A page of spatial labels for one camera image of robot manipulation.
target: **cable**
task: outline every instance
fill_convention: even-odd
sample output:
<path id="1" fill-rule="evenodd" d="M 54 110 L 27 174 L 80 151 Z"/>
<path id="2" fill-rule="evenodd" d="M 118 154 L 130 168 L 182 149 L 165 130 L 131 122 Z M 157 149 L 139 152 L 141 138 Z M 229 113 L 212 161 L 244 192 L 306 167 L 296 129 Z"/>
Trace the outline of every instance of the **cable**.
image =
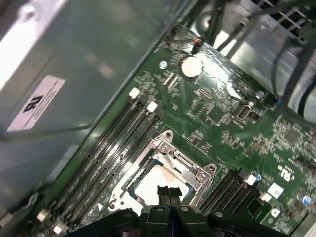
<path id="1" fill-rule="evenodd" d="M 216 0 L 214 3 L 212 18 L 206 35 L 206 41 L 210 46 L 214 45 L 217 35 L 221 30 L 226 4 L 227 0 Z"/>
<path id="2" fill-rule="evenodd" d="M 222 51 L 245 27 L 245 25 L 240 22 L 236 28 L 233 30 L 233 32 L 228 36 L 228 38 L 222 42 L 222 44 L 220 46 L 217 47 L 217 51 Z"/>
<path id="3" fill-rule="evenodd" d="M 316 74 L 313 76 L 313 82 L 310 84 L 310 86 L 306 89 L 305 93 L 303 94 L 300 103 L 298 105 L 298 111 L 297 114 L 304 117 L 304 110 L 305 110 L 305 105 L 307 102 L 307 99 L 311 92 L 316 88 Z"/>
<path id="4" fill-rule="evenodd" d="M 174 17 L 177 13 L 177 8 L 179 6 L 180 0 L 174 0 L 173 6 L 171 7 L 171 11 L 169 14 L 169 19 L 167 21 L 167 38 L 170 36 L 171 31 L 172 31 L 172 25 L 173 25 L 173 21 L 174 21 Z"/>
<path id="5" fill-rule="evenodd" d="M 190 28 L 195 21 L 195 19 L 198 17 L 198 15 L 201 13 L 201 11 L 205 8 L 205 6 L 209 3 L 209 0 L 200 0 L 196 4 L 198 4 L 197 8 L 191 15 L 190 19 L 188 20 L 187 27 Z"/>
<path id="6" fill-rule="evenodd" d="M 273 14 L 277 13 L 285 8 L 289 7 L 297 7 L 297 6 L 304 6 L 304 5 L 314 5 L 316 4 L 315 0 L 294 0 L 292 2 L 282 2 L 276 6 L 272 6 L 266 9 L 262 9 L 260 11 L 257 11 L 248 17 L 246 17 L 246 20 L 254 20 L 262 15 L 265 14 Z M 236 28 L 233 30 L 233 32 L 229 35 L 229 37 L 216 49 L 217 51 L 222 51 L 245 27 L 245 25 L 240 22 Z"/>
<path id="7" fill-rule="evenodd" d="M 228 60 L 231 60 L 231 58 L 236 54 L 236 52 L 240 49 L 243 42 L 246 40 L 246 38 L 250 35 L 250 33 L 254 30 L 258 23 L 258 19 L 253 20 L 249 23 L 249 26 L 247 29 L 241 34 L 241 36 L 237 39 L 236 43 L 233 45 L 231 50 L 226 54 L 226 58 Z"/>
<path id="8" fill-rule="evenodd" d="M 278 67 L 278 63 L 279 63 L 279 60 L 281 59 L 282 55 L 292 45 L 292 42 L 293 42 L 292 38 L 290 38 L 290 37 L 286 38 L 284 44 L 282 45 L 280 52 L 276 55 L 275 59 L 272 62 L 271 84 L 272 84 L 273 94 L 276 98 L 278 98 L 278 93 L 277 93 L 277 67 Z"/>
<path id="9" fill-rule="evenodd" d="M 314 54 L 314 50 L 316 48 L 316 39 L 311 38 L 309 42 L 303 46 L 303 50 L 298 57 L 297 65 L 292 72 L 292 75 L 290 79 L 288 80 L 288 83 L 285 87 L 284 93 L 283 93 L 283 102 L 281 104 L 281 108 L 283 110 L 287 109 L 288 102 L 292 96 L 292 93 L 299 82 L 308 62 L 310 61 L 311 57 Z"/>

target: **ventilation grille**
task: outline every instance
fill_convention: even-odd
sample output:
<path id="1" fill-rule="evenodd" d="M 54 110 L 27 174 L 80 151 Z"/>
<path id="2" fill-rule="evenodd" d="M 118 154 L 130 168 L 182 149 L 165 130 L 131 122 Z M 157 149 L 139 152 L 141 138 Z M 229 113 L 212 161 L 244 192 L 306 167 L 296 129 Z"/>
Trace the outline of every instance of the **ventilation grille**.
<path id="1" fill-rule="evenodd" d="M 269 8 L 278 4 L 282 0 L 251 0 L 261 9 Z M 304 40 L 300 35 L 300 29 L 308 24 L 314 23 L 316 20 L 316 8 L 298 7 L 289 8 L 271 15 L 284 28 L 300 40 Z"/>

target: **white label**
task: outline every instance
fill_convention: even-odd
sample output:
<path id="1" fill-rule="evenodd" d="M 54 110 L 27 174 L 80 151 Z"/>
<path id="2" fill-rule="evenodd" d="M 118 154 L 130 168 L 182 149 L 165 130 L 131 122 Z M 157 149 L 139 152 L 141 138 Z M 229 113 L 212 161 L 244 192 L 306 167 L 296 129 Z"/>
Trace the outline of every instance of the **white label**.
<path id="1" fill-rule="evenodd" d="M 276 183 L 273 183 L 268 189 L 268 193 L 271 194 L 271 196 L 273 196 L 275 199 L 278 199 L 283 193 L 283 191 L 284 189 Z"/>
<path id="2" fill-rule="evenodd" d="M 7 132 L 31 129 L 64 83 L 64 79 L 46 76 L 8 127 Z"/>

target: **green circuit board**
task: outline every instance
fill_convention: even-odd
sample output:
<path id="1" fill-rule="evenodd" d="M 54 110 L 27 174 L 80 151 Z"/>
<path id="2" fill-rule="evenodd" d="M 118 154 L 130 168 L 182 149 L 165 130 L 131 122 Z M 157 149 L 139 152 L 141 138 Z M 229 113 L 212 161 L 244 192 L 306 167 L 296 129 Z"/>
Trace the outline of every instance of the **green circuit board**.
<path id="1" fill-rule="evenodd" d="M 182 39 L 193 36 L 185 28 L 177 33 Z M 56 180 L 39 209 L 58 196 L 86 151 L 96 144 L 135 87 L 165 110 L 146 142 L 172 130 L 175 146 L 199 165 L 217 165 L 216 177 L 202 202 L 228 170 L 243 168 L 260 174 L 262 192 L 272 196 L 269 205 L 280 211 L 274 217 L 269 209 L 256 220 L 288 235 L 293 232 L 308 211 L 312 211 L 298 202 L 297 195 L 304 193 L 316 199 L 314 174 L 296 160 L 315 158 L 313 132 L 284 118 L 265 88 L 206 44 L 195 55 L 203 62 L 201 75 L 184 79 L 179 63 L 191 50 L 190 44 L 167 47 L 164 42 L 156 48 Z M 248 105 L 251 111 L 247 116 L 238 117 Z M 107 191 L 104 192 L 105 197 L 99 203 L 107 200 Z"/>

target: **black ram slot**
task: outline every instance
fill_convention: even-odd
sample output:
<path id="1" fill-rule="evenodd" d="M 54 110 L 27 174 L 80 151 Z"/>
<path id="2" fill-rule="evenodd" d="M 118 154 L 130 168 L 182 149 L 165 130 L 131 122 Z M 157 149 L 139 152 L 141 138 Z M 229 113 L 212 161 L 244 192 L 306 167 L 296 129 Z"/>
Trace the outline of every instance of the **black ram slot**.
<path id="1" fill-rule="evenodd" d="M 224 210 L 224 207 L 227 205 L 227 203 L 229 203 L 231 198 L 235 197 L 235 194 L 238 192 L 239 187 L 240 185 L 237 181 L 233 182 L 232 185 L 229 187 L 230 193 L 232 195 L 227 194 L 219 198 L 217 202 L 214 203 L 214 206 L 216 206 L 217 209 Z"/>
<path id="2" fill-rule="evenodd" d="M 248 185 L 243 181 L 245 170 L 229 170 L 227 175 L 213 190 L 201 206 L 203 215 L 208 215 L 212 210 L 220 209 L 237 213 L 247 206 L 251 200 L 259 196 L 257 186 Z"/>
<path id="3" fill-rule="evenodd" d="M 227 203 L 226 209 L 229 212 L 233 212 L 233 210 L 235 209 L 235 207 L 238 205 L 238 203 L 240 203 L 240 200 L 242 199 L 243 196 L 245 196 L 247 190 L 242 187 L 237 193 L 236 195 L 234 195 L 234 198 L 232 199 L 232 201 Z"/>
<path id="4" fill-rule="evenodd" d="M 206 212 L 209 209 L 209 206 L 212 205 L 213 201 L 217 197 L 221 196 L 220 193 L 222 193 L 222 189 L 226 188 L 227 186 L 230 186 L 231 183 L 233 183 L 234 180 L 231 176 L 231 171 L 229 171 L 228 174 L 224 177 L 224 179 L 217 185 L 212 194 L 202 204 L 200 208 L 202 213 Z"/>
<path id="5" fill-rule="evenodd" d="M 86 172 L 83 177 L 80 179 L 79 183 L 77 184 L 77 187 L 73 189 L 71 195 L 69 195 L 69 199 L 65 200 L 63 203 L 66 203 L 65 205 L 61 206 L 58 209 L 58 212 L 63 212 L 61 215 L 65 216 L 67 215 L 74 206 L 74 203 L 76 202 L 76 199 L 78 199 L 78 195 L 83 191 L 84 187 L 89 185 L 93 182 L 94 173 L 100 168 L 100 164 L 104 162 L 104 160 L 107 157 L 107 154 L 109 151 L 111 151 L 112 145 L 116 144 L 121 136 L 126 133 L 126 130 L 130 128 L 132 125 L 134 119 L 138 117 L 138 114 L 140 112 L 141 108 L 138 107 L 135 110 L 132 111 L 132 113 L 128 113 L 127 120 L 123 121 L 123 125 L 120 127 L 119 131 L 115 133 L 114 137 L 111 139 L 111 142 L 109 142 L 106 147 L 103 149 L 102 153 L 99 155 L 99 159 L 95 160 L 92 166 L 90 167 L 89 171 Z"/>
<path id="6" fill-rule="evenodd" d="M 96 186 L 98 186 L 98 184 L 103 180 L 104 175 L 107 174 L 107 172 L 109 171 L 109 168 L 111 168 L 111 166 L 117 160 L 117 155 L 123 152 L 126 146 L 132 141 L 134 136 L 137 135 L 138 130 L 141 128 L 141 126 L 146 121 L 146 119 L 147 119 L 146 114 L 142 113 L 140 117 L 135 121 L 135 123 L 130 126 L 130 128 L 132 128 L 132 131 L 128 135 L 127 139 L 119 146 L 115 155 L 111 156 L 110 161 L 103 168 L 103 171 L 97 174 L 97 176 L 95 177 L 96 181 L 94 181 L 95 184 L 90 186 L 88 190 L 85 192 L 85 194 L 82 196 L 82 198 L 80 198 L 80 200 L 74 205 L 75 208 L 74 208 L 73 214 L 78 213 L 82 208 L 84 208 L 84 206 L 86 206 L 86 200 L 89 199 L 89 196 L 91 195 L 91 191 L 93 192 Z"/>
<path id="7" fill-rule="evenodd" d="M 141 136 L 141 138 L 137 141 L 137 143 L 133 146 L 132 149 L 130 149 L 123 157 L 121 163 L 119 164 L 118 167 L 115 168 L 115 171 L 113 172 L 113 174 L 117 173 L 119 170 L 121 170 L 122 168 L 124 168 L 124 166 L 127 164 L 127 162 L 130 160 L 130 157 L 135 155 L 135 152 L 140 148 L 140 146 L 145 142 L 147 136 L 151 133 L 151 131 L 153 130 L 153 128 L 155 127 L 155 125 L 157 124 L 159 118 L 155 117 L 154 121 L 148 126 L 148 128 L 146 129 L 146 131 L 144 132 L 144 134 Z M 93 208 L 93 206 L 95 205 L 95 203 L 99 200 L 99 198 L 101 198 L 104 189 L 108 186 L 108 184 L 110 183 L 112 179 L 112 176 L 110 175 L 103 183 L 102 187 L 99 189 L 98 194 L 93 198 L 93 200 L 90 202 L 90 205 L 85 208 L 84 213 L 78 215 L 77 220 L 75 220 L 75 223 L 80 223 L 85 217 L 86 215 L 90 212 L 90 210 Z"/>
<path id="8" fill-rule="evenodd" d="M 109 137 L 112 136 L 113 131 L 116 130 L 118 125 L 124 120 L 127 113 L 130 111 L 132 105 L 134 103 L 134 100 L 129 100 L 125 103 L 124 107 L 121 109 L 119 114 L 115 117 L 113 122 L 110 124 L 108 129 L 103 133 L 101 138 L 98 140 L 97 144 L 89 151 L 89 154 L 84 156 L 84 160 L 81 162 L 80 166 L 76 170 L 76 172 L 73 174 L 71 179 L 66 183 L 62 193 L 59 195 L 58 200 L 55 202 L 54 206 L 61 206 L 62 203 L 60 203 L 63 199 L 66 199 L 66 197 L 70 194 L 69 189 L 73 185 L 73 182 L 76 181 L 82 174 L 84 173 L 84 170 L 86 169 L 86 166 L 89 163 L 89 157 L 94 156 L 95 152 L 100 148 L 100 146 L 104 143 L 104 141 Z"/>

